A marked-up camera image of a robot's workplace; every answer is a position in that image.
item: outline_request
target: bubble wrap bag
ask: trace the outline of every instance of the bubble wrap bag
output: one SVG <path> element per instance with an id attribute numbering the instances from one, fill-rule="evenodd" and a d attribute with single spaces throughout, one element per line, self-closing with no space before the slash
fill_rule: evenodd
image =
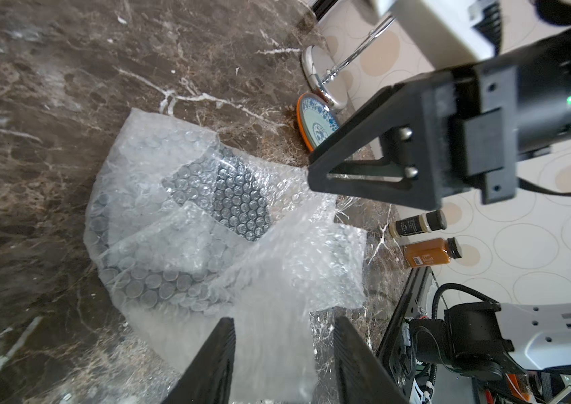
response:
<path id="1" fill-rule="evenodd" d="M 84 242 L 112 302 L 179 372 L 232 317 L 231 399 L 310 401 L 309 312 L 361 307 L 366 232 L 306 170 L 133 109 L 97 176 Z"/>

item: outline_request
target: plate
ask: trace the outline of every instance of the plate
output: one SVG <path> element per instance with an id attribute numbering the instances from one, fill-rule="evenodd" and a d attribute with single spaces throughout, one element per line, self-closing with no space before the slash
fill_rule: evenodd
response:
<path id="1" fill-rule="evenodd" d="M 304 93 L 296 103 L 296 118 L 306 147 L 312 151 L 339 129 L 328 105 L 312 93 Z"/>

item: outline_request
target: marble countertop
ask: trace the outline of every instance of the marble countertop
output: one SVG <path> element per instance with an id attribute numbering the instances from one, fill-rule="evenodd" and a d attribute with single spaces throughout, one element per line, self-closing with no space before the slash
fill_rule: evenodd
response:
<path id="1" fill-rule="evenodd" d="M 297 0 L 0 1 L 0 403 L 165 397 L 178 375 L 112 306 L 82 244 L 95 175 L 132 107 L 307 165 L 294 106 L 301 49 L 325 46 L 315 24 Z M 311 315 L 315 402 L 337 400 L 332 318 L 375 350 L 393 313 L 408 275 L 385 237 L 395 215 L 354 200 L 338 216 L 368 230 L 369 297 Z"/>

